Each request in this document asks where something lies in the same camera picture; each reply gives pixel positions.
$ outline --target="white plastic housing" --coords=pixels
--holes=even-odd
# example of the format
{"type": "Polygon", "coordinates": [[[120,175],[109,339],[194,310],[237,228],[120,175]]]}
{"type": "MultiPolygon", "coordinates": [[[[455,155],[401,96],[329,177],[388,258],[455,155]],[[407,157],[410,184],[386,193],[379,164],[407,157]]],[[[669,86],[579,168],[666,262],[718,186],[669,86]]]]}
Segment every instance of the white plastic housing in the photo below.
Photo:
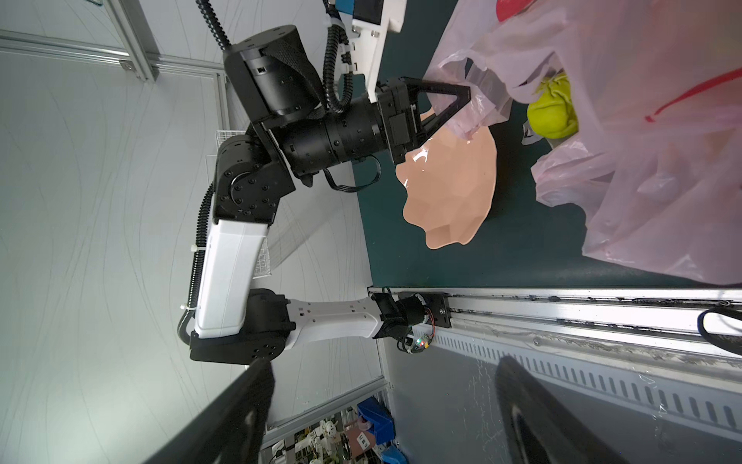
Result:
{"type": "Polygon", "coordinates": [[[360,35],[349,40],[350,59],[353,73],[366,77],[366,91],[371,103],[376,103],[376,81],[387,32],[402,30],[406,9],[407,0],[384,0],[381,24],[353,19],[353,30],[360,35]]]}
{"type": "Polygon", "coordinates": [[[220,220],[206,241],[195,330],[202,339],[234,335],[245,320],[245,304],[266,224],[220,220]]]}
{"type": "Polygon", "coordinates": [[[371,338],[381,329],[381,311],[371,298],[356,301],[307,303],[291,300],[286,307],[289,320],[296,322],[286,340],[286,349],[295,344],[339,337],[371,338]]]}

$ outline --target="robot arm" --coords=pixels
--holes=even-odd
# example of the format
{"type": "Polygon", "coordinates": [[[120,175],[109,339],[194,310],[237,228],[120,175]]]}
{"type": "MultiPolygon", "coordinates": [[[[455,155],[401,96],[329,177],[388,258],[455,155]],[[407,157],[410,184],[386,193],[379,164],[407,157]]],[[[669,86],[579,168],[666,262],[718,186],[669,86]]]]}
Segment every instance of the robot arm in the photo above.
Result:
{"type": "MultiPolygon", "coordinates": [[[[269,290],[251,290],[252,272],[280,199],[296,188],[293,175],[311,187],[324,171],[330,186],[345,192],[358,187],[335,186],[330,166],[362,160],[388,149],[395,164],[419,148],[460,108],[469,103],[468,87],[392,79],[374,85],[387,31],[401,28],[406,0],[355,0],[350,39],[350,70],[366,77],[368,93],[328,104],[325,89],[304,52],[293,25],[263,31],[229,44],[208,0],[197,0],[224,51],[224,68],[252,124],[225,141],[217,153],[211,227],[202,253],[203,266],[191,278],[197,305],[187,307],[179,330],[201,361],[250,364],[257,357],[274,358],[297,344],[342,336],[399,339],[412,324],[422,322],[423,303],[386,294],[360,301],[307,303],[287,300],[269,290]],[[421,92],[456,97],[446,110],[420,119],[421,92]],[[185,326],[195,317],[194,332],[185,326]]],[[[330,28],[339,15],[328,5],[330,28]]]]}

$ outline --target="white bracket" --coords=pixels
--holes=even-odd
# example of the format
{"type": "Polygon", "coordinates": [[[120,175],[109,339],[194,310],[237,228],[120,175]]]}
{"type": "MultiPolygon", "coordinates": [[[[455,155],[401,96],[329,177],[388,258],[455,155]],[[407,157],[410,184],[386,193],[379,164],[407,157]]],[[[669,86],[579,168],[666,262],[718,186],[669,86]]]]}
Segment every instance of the white bracket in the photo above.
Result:
{"type": "Polygon", "coordinates": [[[352,31],[358,37],[349,40],[352,71],[366,77],[366,92],[371,103],[376,103],[376,81],[387,33],[402,29],[406,9],[407,0],[386,0],[381,11],[380,24],[353,19],[352,31]]]}

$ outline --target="cable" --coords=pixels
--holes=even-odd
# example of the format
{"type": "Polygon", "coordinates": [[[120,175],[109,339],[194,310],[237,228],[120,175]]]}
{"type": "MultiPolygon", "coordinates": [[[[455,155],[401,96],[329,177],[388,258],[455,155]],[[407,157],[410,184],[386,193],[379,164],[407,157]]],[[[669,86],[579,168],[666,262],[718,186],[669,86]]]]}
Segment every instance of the cable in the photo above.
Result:
{"type": "Polygon", "coordinates": [[[703,319],[706,317],[706,314],[709,313],[719,314],[728,318],[737,319],[738,321],[742,321],[742,313],[735,310],[716,307],[710,310],[703,311],[700,315],[698,315],[697,321],[698,332],[704,340],[714,345],[715,347],[721,348],[722,350],[742,356],[742,337],[711,334],[706,330],[706,328],[703,326],[703,319]]]}
{"type": "Polygon", "coordinates": [[[430,325],[433,326],[433,333],[430,334],[430,341],[428,344],[433,342],[433,339],[436,337],[436,319],[433,317],[433,311],[430,310],[430,308],[426,308],[427,314],[430,316],[430,325]]]}
{"type": "Polygon", "coordinates": [[[193,253],[193,264],[191,265],[191,281],[188,285],[188,303],[184,306],[183,315],[178,321],[178,337],[183,343],[190,345],[191,336],[186,327],[188,321],[196,316],[194,309],[198,305],[198,294],[201,291],[201,274],[203,272],[203,259],[206,256],[206,233],[209,228],[209,211],[211,210],[211,197],[214,195],[214,184],[211,184],[203,195],[201,207],[198,210],[196,220],[196,251],[193,253]]]}
{"type": "Polygon", "coordinates": [[[198,5],[198,9],[201,10],[201,14],[206,20],[206,25],[209,26],[211,34],[217,40],[219,48],[221,48],[222,51],[229,48],[229,39],[227,39],[227,35],[224,33],[224,29],[222,29],[222,25],[219,23],[217,14],[214,13],[214,8],[211,7],[209,0],[196,0],[196,4],[198,5]]]}
{"type": "Polygon", "coordinates": [[[329,170],[327,168],[322,169],[322,172],[325,173],[325,179],[327,179],[327,183],[329,184],[329,187],[332,190],[337,190],[338,192],[345,192],[345,193],[356,193],[360,192],[361,190],[365,189],[368,186],[372,186],[373,184],[377,183],[379,179],[381,179],[381,163],[378,161],[378,158],[374,155],[370,154],[367,157],[363,157],[360,160],[365,160],[366,158],[373,158],[376,162],[376,176],[373,178],[373,180],[366,185],[363,186],[339,186],[335,183],[335,179],[332,178],[332,174],[330,174],[329,170]]]}
{"type": "MultiPolygon", "coordinates": [[[[325,3],[325,11],[331,19],[340,21],[340,13],[335,5],[325,3]]],[[[327,45],[325,47],[324,65],[322,67],[322,84],[324,87],[324,99],[327,109],[334,113],[344,113],[348,109],[350,100],[353,98],[353,72],[343,74],[343,99],[338,101],[335,89],[335,63],[338,59],[338,47],[340,43],[348,45],[348,35],[345,28],[333,23],[327,28],[327,45]]],[[[350,64],[350,54],[345,53],[342,61],[350,64]]]]}

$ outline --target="red stripe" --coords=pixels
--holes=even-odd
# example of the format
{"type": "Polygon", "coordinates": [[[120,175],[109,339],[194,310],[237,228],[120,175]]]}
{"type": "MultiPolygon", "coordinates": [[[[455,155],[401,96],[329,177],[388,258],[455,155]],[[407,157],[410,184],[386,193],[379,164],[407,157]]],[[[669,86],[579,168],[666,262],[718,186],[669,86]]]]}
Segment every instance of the red stripe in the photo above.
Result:
{"type": "MultiPolygon", "coordinates": [[[[738,79],[742,77],[742,68],[735,69],[734,71],[730,71],[728,73],[722,74],[721,76],[716,76],[713,79],[709,79],[705,82],[702,82],[695,87],[693,87],[691,90],[687,91],[683,95],[680,95],[678,98],[672,100],[670,103],[667,103],[660,107],[657,111],[654,112],[654,115],[657,116],[659,113],[664,111],[667,107],[670,105],[674,105],[677,102],[683,101],[686,98],[693,97],[694,95],[698,95],[701,92],[705,92],[709,90],[710,88],[716,87],[717,85],[721,85],[725,82],[729,82],[734,79],[738,79]]],[[[644,119],[646,119],[648,122],[654,122],[654,118],[651,116],[646,116],[644,119]]]]}

